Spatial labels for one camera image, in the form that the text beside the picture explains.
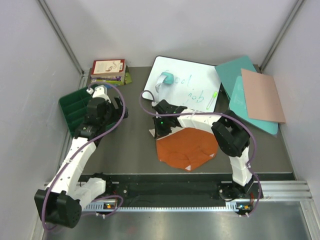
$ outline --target metal floor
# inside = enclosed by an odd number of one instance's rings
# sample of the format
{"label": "metal floor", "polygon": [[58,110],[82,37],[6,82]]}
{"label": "metal floor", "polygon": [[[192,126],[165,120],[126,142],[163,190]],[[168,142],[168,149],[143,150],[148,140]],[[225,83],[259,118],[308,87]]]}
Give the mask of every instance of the metal floor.
{"label": "metal floor", "polygon": [[299,202],[261,202],[249,218],[233,212],[119,212],[84,216],[43,240],[310,240]]}

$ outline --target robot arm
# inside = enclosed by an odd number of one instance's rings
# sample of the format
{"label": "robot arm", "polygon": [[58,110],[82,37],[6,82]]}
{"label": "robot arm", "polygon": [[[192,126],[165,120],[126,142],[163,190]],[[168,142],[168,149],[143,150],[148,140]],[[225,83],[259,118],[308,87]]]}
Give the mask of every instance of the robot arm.
{"label": "robot arm", "polygon": [[[159,114],[194,113],[184,106],[170,105],[165,100],[153,108]],[[231,110],[225,114],[238,119]],[[195,128],[214,134],[219,147],[230,158],[233,182],[239,185],[243,192],[248,192],[253,182],[252,173],[246,165],[249,160],[250,136],[240,125],[226,117],[209,114],[154,117],[153,121],[156,139],[169,135],[175,127]]]}
{"label": "robot arm", "polygon": [[[45,209],[46,222],[69,228],[76,226],[81,217],[81,211],[106,191],[106,181],[98,177],[90,178],[82,187],[77,186],[78,179],[89,157],[97,149],[100,140],[90,142],[72,160],[71,158],[80,147],[105,132],[106,128],[113,126],[123,112],[120,98],[114,98],[118,105],[118,108],[115,108],[107,95],[105,86],[97,86],[94,92],[89,90],[88,93],[93,93],[93,95],[87,104],[87,114],[83,123],[76,129],[70,150],[58,172],[66,164],[68,166],[49,193]],[[44,199],[52,182],[53,180],[45,190],[39,189],[34,196],[40,218]]]}

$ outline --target green tray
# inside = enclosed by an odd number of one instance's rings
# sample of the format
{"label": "green tray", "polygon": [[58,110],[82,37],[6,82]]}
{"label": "green tray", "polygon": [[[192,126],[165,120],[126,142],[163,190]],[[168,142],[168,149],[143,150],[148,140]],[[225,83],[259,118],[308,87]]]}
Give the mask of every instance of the green tray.
{"label": "green tray", "polygon": [[87,93],[87,87],[74,91],[59,99],[59,105],[72,137],[74,137],[77,127],[85,119],[87,104],[90,99],[92,99],[92,96]]}

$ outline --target gray table surface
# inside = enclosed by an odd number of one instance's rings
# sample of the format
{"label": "gray table surface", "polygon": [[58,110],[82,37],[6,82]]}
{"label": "gray table surface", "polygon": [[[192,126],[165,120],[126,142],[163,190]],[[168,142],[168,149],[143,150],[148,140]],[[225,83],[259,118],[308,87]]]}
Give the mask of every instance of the gray table surface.
{"label": "gray table surface", "polygon": [[299,202],[261,202],[254,214],[234,212],[118,212],[84,216],[43,240],[311,240]]}
{"label": "gray table surface", "polygon": [[[149,133],[153,129],[152,116],[139,106],[138,99],[147,82],[151,67],[131,67],[129,69],[133,83],[118,89],[125,98],[129,117],[124,119],[117,129],[105,136],[97,150],[88,160],[83,174],[175,174],[186,173],[182,169],[168,166],[157,157],[156,141]],[[116,96],[113,89],[109,96]],[[146,109],[151,110],[151,101],[143,100]],[[219,94],[215,111],[224,112],[228,108],[228,99]],[[257,154],[252,162],[257,173],[292,173],[293,169],[281,132],[272,136],[249,123],[246,124],[257,141]],[[216,157],[193,173],[231,173],[230,160],[221,150]]]}

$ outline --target teal folder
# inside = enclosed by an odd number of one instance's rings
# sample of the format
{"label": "teal folder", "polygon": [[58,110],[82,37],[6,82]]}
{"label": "teal folder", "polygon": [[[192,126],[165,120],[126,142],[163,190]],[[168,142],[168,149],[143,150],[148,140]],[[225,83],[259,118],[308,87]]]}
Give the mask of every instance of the teal folder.
{"label": "teal folder", "polygon": [[234,111],[240,118],[244,119],[248,123],[270,133],[276,135],[278,133],[278,123],[273,121],[264,121],[258,119],[252,119],[248,116],[244,83],[242,76],[236,78],[234,89],[229,103],[229,108]]}
{"label": "teal folder", "polygon": [[248,56],[243,56],[215,67],[229,99],[234,90],[237,77],[241,76],[241,69],[257,72]]}

